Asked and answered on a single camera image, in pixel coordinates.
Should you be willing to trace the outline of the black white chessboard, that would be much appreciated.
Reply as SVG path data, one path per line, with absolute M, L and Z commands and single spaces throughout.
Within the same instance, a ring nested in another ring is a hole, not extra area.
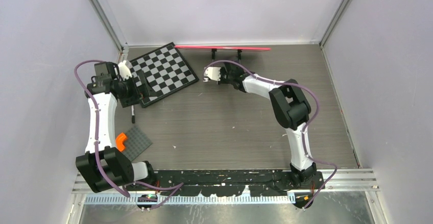
M 137 71 L 142 70 L 149 87 L 158 93 L 158 101 L 199 80 L 173 42 L 143 54 L 130 63 L 137 87 L 140 85 Z

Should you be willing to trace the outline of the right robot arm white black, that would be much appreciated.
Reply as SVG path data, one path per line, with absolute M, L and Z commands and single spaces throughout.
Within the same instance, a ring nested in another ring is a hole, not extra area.
M 288 138 L 291 182 L 301 189 L 309 185 L 317 173 L 308 138 L 311 106 L 297 81 L 272 81 L 230 62 L 217 67 L 208 77 L 219 84 L 230 84 L 236 90 L 270 101 L 274 116 Z

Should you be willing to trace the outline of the grey studded baseplate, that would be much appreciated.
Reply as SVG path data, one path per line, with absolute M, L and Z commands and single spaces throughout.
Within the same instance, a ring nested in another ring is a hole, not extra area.
M 125 135 L 127 139 L 124 142 L 125 149 L 122 153 L 130 161 L 134 161 L 153 144 L 151 139 L 137 126 L 133 126 Z

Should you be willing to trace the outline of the black white marker pen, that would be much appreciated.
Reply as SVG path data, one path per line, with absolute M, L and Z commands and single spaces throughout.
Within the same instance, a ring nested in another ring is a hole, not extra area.
M 134 105 L 131 106 L 131 122 L 132 122 L 132 124 L 135 124 L 135 107 L 134 107 Z

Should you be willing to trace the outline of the aluminium frame rail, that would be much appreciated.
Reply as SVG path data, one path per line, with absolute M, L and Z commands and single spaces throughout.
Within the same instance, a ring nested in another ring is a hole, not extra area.
M 95 205 L 293 204 L 301 208 L 320 193 L 379 191 L 370 169 L 320 169 L 300 186 L 290 174 L 284 169 L 160 170 L 156 189 L 132 184 L 127 186 L 129 198 L 113 189 L 93 193 L 78 175 L 72 193 L 84 195 L 85 203 Z

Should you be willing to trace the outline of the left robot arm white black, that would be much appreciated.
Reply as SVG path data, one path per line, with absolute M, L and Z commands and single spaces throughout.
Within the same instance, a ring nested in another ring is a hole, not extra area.
M 76 168 L 89 188 L 94 192 L 115 189 L 129 196 L 126 186 L 137 183 L 144 190 L 156 186 L 157 177 L 149 161 L 133 163 L 119 149 L 115 135 L 115 112 L 118 104 L 132 107 L 149 94 L 141 91 L 123 60 L 117 64 L 100 60 L 90 60 L 95 74 L 91 82 L 84 84 L 78 69 L 74 75 L 84 89 L 90 109 L 89 136 L 85 153 L 76 157 Z

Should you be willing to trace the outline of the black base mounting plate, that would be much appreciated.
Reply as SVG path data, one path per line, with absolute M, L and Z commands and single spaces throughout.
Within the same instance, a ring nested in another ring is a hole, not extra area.
M 244 170 L 160 170 L 142 182 L 168 188 L 183 184 L 175 196 L 210 197 L 240 196 L 249 190 L 252 197 L 283 196 L 289 190 L 312 193 L 323 184 L 323 175 L 317 172 L 312 178 L 300 182 L 290 171 L 282 169 Z

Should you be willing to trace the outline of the whiteboard with pink frame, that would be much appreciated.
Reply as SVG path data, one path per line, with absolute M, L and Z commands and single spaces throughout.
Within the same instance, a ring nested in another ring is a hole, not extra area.
M 209 50 L 225 50 L 225 51 L 250 51 L 250 52 L 265 52 L 270 51 L 269 47 L 238 47 L 238 46 L 198 46 L 198 45 L 175 45 L 179 49 L 209 49 Z

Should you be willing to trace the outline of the orange curved brick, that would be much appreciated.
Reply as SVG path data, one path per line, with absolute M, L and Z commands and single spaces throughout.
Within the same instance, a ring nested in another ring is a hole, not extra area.
M 125 133 L 120 133 L 115 140 L 116 148 L 123 152 L 126 149 L 125 142 L 128 140 L 128 136 Z

